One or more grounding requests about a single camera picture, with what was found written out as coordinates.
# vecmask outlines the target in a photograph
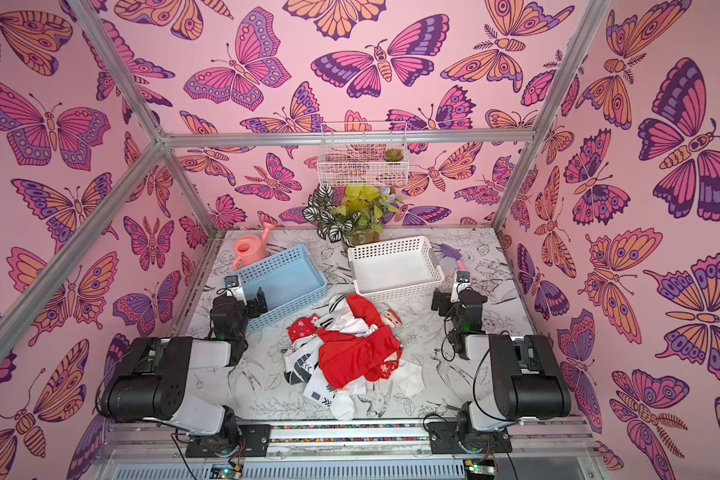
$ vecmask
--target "succulent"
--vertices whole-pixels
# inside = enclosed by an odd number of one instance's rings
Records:
[[[403,150],[390,148],[384,152],[384,160],[389,163],[397,163],[403,159]]]

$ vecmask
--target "watering can spout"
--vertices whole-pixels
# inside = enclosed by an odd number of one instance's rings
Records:
[[[269,241],[269,232],[272,231],[273,228],[275,228],[274,225],[268,222],[264,222],[264,235],[262,235],[262,244],[265,245],[265,248]]]

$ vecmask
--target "cable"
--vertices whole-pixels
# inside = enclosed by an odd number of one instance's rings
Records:
[[[173,445],[176,446],[176,450],[179,451],[179,455],[181,455],[181,459],[184,462],[184,466],[186,467],[186,470],[190,473],[190,475],[192,475],[192,478],[194,478],[194,480],[197,480],[197,477],[192,472],[192,468],[190,468],[190,464],[188,464],[186,462],[186,458],[184,458],[184,452],[181,451],[181,447],[179,447],[179,443],[176,441],[177,435],[175,433],[172,433],[172,434],[170,434],[170,437],[173,440]]]

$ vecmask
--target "white plastic basket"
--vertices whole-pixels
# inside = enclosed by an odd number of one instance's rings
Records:
[[[355,292],[371,302],[431,295],[445,278],[423,235],[358,245],[347,255]]]
[[[345,187],[347,185],[392,185],[404,187],[410,169],[408,143],[405,141],[408,126],[403,122],[367,121],[377,130],[337,132],[352,122],[324,122],[321,124],[320,150],[317,175],[320,185]],[[384,161],[387,149],[403,152],[403,160]]]

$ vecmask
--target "pink watering can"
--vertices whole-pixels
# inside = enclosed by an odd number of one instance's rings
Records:
[[[259,238],[256,235],[241,236],[232,249],[235,251],[235,261],[232,262],[232,270],[238,270],[241,266],[255,264],[266,257],[266,242],[269,239],[269,232],[275,225],[264,223],[264,235]]]

